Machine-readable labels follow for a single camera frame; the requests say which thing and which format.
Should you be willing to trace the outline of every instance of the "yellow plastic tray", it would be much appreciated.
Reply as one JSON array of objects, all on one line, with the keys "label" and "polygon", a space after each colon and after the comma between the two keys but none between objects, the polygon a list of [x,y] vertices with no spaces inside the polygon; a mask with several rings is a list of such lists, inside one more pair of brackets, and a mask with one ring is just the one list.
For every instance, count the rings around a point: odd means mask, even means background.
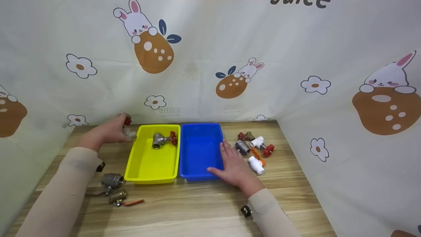
[{"label": "yellow plastic tray", "polygon": [[155,124],[142,125],[137,131],[136,141],[130,152],[124,178],[137,184],[172,183],[179,168],[180,145],[170,142],[160,149],[152,148],[152,137],[159,132],[168,137],[170,131],[180,136],[180,125]]}]

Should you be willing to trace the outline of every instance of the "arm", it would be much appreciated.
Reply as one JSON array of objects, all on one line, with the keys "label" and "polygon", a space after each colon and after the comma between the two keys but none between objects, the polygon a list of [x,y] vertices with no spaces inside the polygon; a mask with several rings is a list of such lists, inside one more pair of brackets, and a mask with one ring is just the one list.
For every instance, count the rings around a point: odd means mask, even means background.
[{"label": "arm", "polygon": [[65,237],[70,234],[86,187],[102,162],[97,157],[102,144],[131,141],[123,134],[127,116],[117,114],[82,136],[60,163],[57,173],[32,206],[16,237]]},{"label": "arm", "polygon": [[265,237],[300,237],[294,224],[282,211],[275,197],[253,174],[241,154],[226,140],[220,144],[224,170],[208,168],[208,171],[224,181],[238,186],[248,198],[253,220]]}]

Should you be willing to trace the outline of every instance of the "white rabbit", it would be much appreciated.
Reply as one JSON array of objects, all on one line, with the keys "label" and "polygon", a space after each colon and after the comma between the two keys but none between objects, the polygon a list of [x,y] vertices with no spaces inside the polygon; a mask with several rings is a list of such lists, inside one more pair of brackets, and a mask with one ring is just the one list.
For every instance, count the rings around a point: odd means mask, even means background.
[{"label": "white rabbit", "polygon": [[124,23],[127,33],[132,37],[133,43],[140,43],[140,34],[148,31],[150,35],[158,33],[157,28],[153,27],[148,18],[141,12],[140,5],[136,0],[129,0],[130,12],[122,8],[114,9],[114,16]]},{"label": "white rabbit", "polygon": [[10,101],[12,102],[16,102],[18,101],[18,99],[16,97],[14,97],[13,95],[11,95],[9,92],[7,92],[3,86],[0,85],[0,98],[8,98]]},{"label": "white rabbit", "polygon": [[256,62],[255,58],[250,58],[248,60],[248,64],[238,70],[243,77],[246,78],[245,82],[249,83],[251,78],[256,74],[257,70],[261,69],[264,66],[264,63],[260,62],[258,64],[254,64]]},{"label": "white rabbit", "polygon": [[396,92],[402,94],[414,93],[416,89],[409,86],[404,68],[411,62],[415,54],[416,51],[413,51],[398,61],[389,63],[375,71],[365,80],[364,85],[360,86],[360,91],[371,93],[374,91],[374,87],[392,87]]}]

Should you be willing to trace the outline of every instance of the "blue leaf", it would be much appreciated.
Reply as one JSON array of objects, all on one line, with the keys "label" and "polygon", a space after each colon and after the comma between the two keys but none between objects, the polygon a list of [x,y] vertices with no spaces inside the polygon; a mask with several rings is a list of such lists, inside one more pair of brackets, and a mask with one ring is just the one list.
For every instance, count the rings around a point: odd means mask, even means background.
[{"label": "blue leaf", "polygon": [[222,79],[222,78],[224,78],[226,76],[225,73],[216,73],[215,75],[219,79]]},{"label": "blue leaf", "polygon": [[234,65],[234,66],[232,66],[229,70],[228,70],[228,75],[231,75],[231,74],[233,74],[234,72],[235,72],[235,69],[236,69],[237,67]]},{"label": "blue leaf", "polygon": [[165,24],[165,21],[162,19],[159,20],[159,31],[162,35],[167,33],[167,24]]},{"label": "blue leaf", "polygon": [[178,43],[181,41],[181,37],[178,35],[169,35],[167,41],[168,43]]}]

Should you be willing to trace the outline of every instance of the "white pvc valve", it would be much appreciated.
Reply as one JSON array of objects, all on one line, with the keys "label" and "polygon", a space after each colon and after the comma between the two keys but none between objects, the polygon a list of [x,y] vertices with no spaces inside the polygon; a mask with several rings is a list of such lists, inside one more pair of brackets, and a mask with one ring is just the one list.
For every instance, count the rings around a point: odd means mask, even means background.
[{"label": "white pvc valve", "polygon": [[253,146],[253,147],[255,146],[255,147],[259,148],[259,149],[260,149],[260,146],[262,144],[264,144],[264,139],[263,139],[262,136],[256,137],[253,141],[250,142],[250,145],[251,146]]},{"label": "white pvc valve", "polygon": [[256,173],[258,175],[263,174],[264,172],[264,168],[262,166],[262,162],[259,161],[258,159],[256,159],[256,157],[254,156],[250,156],[250,158],[248,158],[248,163],[250,164],[250,167],[256,171]]},{"label": "white pvc valve", "polygon": [[133,139],[135,139],[136,136],[137,136],[136,135],[136,132],[132,132],[129,127],[124,127],[123,128],[123,133],[124,133],[124,135],[126,135],[128,137],[131,137]]}]

